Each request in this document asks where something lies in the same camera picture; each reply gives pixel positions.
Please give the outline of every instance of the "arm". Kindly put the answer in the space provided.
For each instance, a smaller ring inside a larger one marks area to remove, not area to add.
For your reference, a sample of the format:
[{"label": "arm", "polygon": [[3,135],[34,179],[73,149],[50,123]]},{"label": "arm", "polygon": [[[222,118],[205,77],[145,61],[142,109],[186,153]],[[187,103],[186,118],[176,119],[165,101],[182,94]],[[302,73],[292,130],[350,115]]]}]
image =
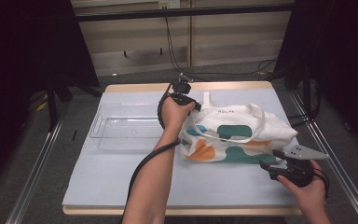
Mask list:
[{"label": "arm", "polygon": [[[310,162],[313,168],[321,170],[316,161]],[[319,177],[314,176],[312,182],[304,188],[299,188],[282,175],[279,175],[278,179],[295,195],[301,212],[310,224],[330,224],[324,209],[324,182]]]},{"label": "arm", "polygon": [[[176,141],[194,103],[180,106],[168,97],[162,106],[165,130],[154,149]],[[169,149],[149,161],[136,177],[123,223],[164,223],[171,189],[174,150]]]}]

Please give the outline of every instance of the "clear plastic container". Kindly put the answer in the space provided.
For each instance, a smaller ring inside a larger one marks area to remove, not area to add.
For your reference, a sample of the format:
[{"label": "clear plastic container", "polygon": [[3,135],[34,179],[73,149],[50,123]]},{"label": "clear plastic container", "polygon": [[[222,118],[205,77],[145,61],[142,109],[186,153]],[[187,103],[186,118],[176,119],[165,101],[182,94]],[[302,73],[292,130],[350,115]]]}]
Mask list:
[{"label": "clear plastic container", "polygon": [[162,134],[158,105],[101,105],[89,137],[98,149],[151,151]]}]

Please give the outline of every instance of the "orange shape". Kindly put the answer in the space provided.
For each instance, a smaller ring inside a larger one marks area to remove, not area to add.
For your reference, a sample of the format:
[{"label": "orange shape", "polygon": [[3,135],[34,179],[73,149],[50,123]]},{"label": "orange shape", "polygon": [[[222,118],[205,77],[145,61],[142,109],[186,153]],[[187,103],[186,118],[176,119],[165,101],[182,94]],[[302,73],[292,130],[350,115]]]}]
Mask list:
[{"label": "orange shape", "polygon": [[214,158],[215,152],[213,147],[205,145],[206,140],[200,139],[196,143],[196,151],[186,158],[190,161],[208,161]]},{"label": "orange shape", "polygon": [[245,143],[244,145],[248,147],[262,147],[262,146],[268,146],[270,143],[271,141],[263,141],[263,142],[250,141],[248,143]]}]

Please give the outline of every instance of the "tote bag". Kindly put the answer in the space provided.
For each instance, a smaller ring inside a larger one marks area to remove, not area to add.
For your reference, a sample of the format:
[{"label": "tote bag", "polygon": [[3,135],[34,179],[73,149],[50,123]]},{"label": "tote bag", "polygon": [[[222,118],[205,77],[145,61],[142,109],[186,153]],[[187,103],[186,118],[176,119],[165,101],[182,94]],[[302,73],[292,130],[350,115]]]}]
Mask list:
[{"label": "tote bag", "polygon": [[290,144],[297,131],[255,104],[216,107],[204,93],[201,111],[182,126],[179,154],[189,161],[274,162],[272,149]]}]

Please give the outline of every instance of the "wire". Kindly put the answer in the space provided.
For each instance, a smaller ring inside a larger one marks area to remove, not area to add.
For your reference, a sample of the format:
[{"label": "wire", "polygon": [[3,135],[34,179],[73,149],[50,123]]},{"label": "wire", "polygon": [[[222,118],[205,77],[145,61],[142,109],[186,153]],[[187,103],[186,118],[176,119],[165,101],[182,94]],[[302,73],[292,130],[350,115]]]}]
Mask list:
[{"label": "wire", "polygon": [[[197,72],[190,72],[190,71],[187,71],[185,69],[183,69],[182,67],[180,67],[180,65],[178,64],[178,62],[176,61],[176,58],[175,58],[175,54],[174,54],[174,51],[173,51],[173,44],[172,44],[172,38],[171,38],[171,31],[170,31],[170,26],[168,24],[168,19],[167,17],[165,17],[165,23],[166,23],[166,26],[167,26],[167,38],[168,38],[168,50],[169,50],[169,53],[170,53],[170,58],[171,58],[171,64],[173,66],[173,68],[179,72],[179,73],[186,73],[186,76],[187,77],[193,77],[193,78],[196,78],[196,79],[199,79],[199,80],[202,80],[202,81],[208,81],[208,80],[205,80],[203,78],[200,78],[200,77],[194,77],[194,76],[191,76],[191,75],[228,75],[228,76],[244,76],[244,75],[251,75],[251,74],[256,74],[256,73],[259,73],[260,71],[262,71],[263,69],[267,68],[270,64],[272,64],[273,62],[275,62],[277,60],[277,58],[275,59],[270,59],[270,60],[265,60],[263,62],[260,62],[260,64],[258,65],[258,69],[255,70],[255,71],[252,71],[252,72],[247,72],[247,73],[218,73],[218,72],[202,72],[202,73],[197,73]],[[263,66],[262,68],[260,68],[260,65],[262,63],[266,63],[266,62],[269,62],[267,63],[265,66]]]},{"label": "wire", "polygon": [[133,183],[135,182],[136,176],[138,175],[138,173],[141,171],[142,167],[145,166],[145,164],[147,164],[150,160],[152,160],[153,158],[155,158],[158,154],[160,154],[161,152],[164,152],[170,148],[176,147],[181,143],[181,140],[178,138],[176,139],[176,141],[169,143],[163,147],[159,147],[158,149],[153,150],[152,152],[150,152],[146,157],[144,157],[144,159],[138,164],[138,166],[135,168],[135,171],[132,174],[131,177],[131,181],[130,181],[130,185],[129,185],[129,192],[127,195],[127,201],[126,204],[124,205],[124,212],[123,212],[123,216],[121,216],[120,220],[118,221],[118,224],[121,224],[123,222],[123,218],[124,215],[126,213],[126,207],[127,207],[127,203],[129,201],[129,198],[131,196],[131,191],[132,191],[132,186]]},{"label": "wire", "polygon": [[321,109],[321,101],[322,101],[322,94],[321,94],[321,88],[319,87],[319,85],[316,83],[316,92],[313,95],[313,104],[315,105],[315,108],[313,110],[310,111],[309,114],[304,114],[304,115],[293,115],[293,116],[288,116],[288,119],[304,119],[303,121],[299,122],[299,123],[295,123],[295,124],[291,124],[291,126],[294,127],[298,127],[302,124],[305,124],[313,119],[315,119],[318,114],[319,111]]},{"label": "wire", "polygon": [[325,191],[325,198],[328,198],[328,191],[330,189],[330,180],[327,176],[327,174],[325,172],[323,172],[322,170],[320,169],[315,169],[313,168],[314,170],[316,171],[319,171],[321,172],[321,175],[317,174],[317,173],[313,173],[314,175],[318,176],[323,182],[324,182],[324,191]]}]

